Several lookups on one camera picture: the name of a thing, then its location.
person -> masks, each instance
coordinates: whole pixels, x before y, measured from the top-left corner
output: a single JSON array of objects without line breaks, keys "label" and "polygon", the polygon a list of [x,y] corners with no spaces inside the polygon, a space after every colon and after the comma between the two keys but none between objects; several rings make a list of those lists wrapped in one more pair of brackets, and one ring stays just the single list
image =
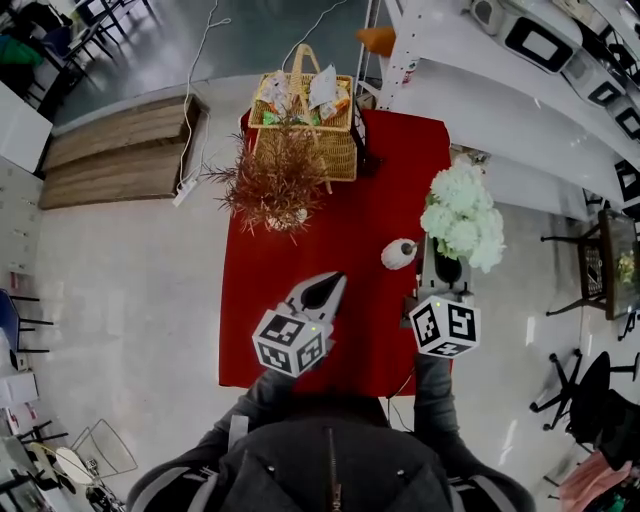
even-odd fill
[{"label": "person", "polygon": [[294,394],[293,378],[268,370],[195,448],[136,483],[127,510],[534,511],[460,438],[449,361],[417,354],[415,375],[405,433],[376,398]]}]

white flowers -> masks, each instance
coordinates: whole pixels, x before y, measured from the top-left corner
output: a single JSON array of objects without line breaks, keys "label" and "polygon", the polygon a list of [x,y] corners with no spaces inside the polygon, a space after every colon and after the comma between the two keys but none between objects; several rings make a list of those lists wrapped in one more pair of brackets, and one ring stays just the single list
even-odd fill
[{"label": "white flowers", "polygon": [[502,260],[502,215],[482,184],[482,169],[465,156],[433,179],[420,225],[449,258],[465,256],[485,273]]}]

wooden platform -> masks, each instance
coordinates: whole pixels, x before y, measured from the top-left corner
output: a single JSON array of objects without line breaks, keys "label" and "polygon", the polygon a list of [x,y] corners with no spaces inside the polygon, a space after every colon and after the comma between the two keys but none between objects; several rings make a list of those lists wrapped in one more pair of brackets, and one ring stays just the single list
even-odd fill
[{"label": "wooden platform", "polygon": [[[189,135],[183,101],[142,105],[55,139],[43,165],[40,208],[175,197]],[[193,129],[199,114],[191,96],[187,117]]]}]

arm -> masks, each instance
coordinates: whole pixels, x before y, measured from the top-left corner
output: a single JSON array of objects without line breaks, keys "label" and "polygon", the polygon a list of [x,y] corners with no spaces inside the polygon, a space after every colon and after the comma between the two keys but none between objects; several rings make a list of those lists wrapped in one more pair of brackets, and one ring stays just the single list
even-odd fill
[{"label": "arm", "polygon": [[449,361],[416,354],[415,368],[414,431],[420,441],[439,455],[447,475],[463,479],[484,476],[500,488],[516,510],[534,511],[531,495],[515,480],[480,462],[460,437]]},{"label": "arm", "polygon": [[[214,424],[213,429],[204,435],[195,448],[152,469],[134,485],[127,499],[127,510],[153,510],[156,505],[159,510],[168,506],[169,508],[164,509],[168,510],[171,507],[167,500],[170,500],[171,496],[179,496],[182,500],[190,501],[190,497],[195,495],[202,482],[185,476],[199,476],[204,468],[218,471],[218,460],[227,453],[231,417],[247,416],[249,430],[266,425],[287,401],[295,382],[294,378],[274,370],[264,372],[246,394]],[[146,504],[152,488],[153,498]]]}]

dried plant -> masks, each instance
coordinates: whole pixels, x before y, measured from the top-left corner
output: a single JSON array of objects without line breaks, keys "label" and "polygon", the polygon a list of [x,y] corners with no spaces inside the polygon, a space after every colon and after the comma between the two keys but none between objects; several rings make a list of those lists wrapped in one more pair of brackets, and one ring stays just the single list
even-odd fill
[{"label": "dried plant", "polygon": [[294,129],[285,116],[277,128],[262,130],[256,154],[244,136],[235,137],[235,166],[208,169],[209,179],[227,185],[223,205],[243,216],[244,229],[259,224],[288,233],[303,229],[300,212],[309,215],[320,207],[319,186],[326,179],[313,135]]}]

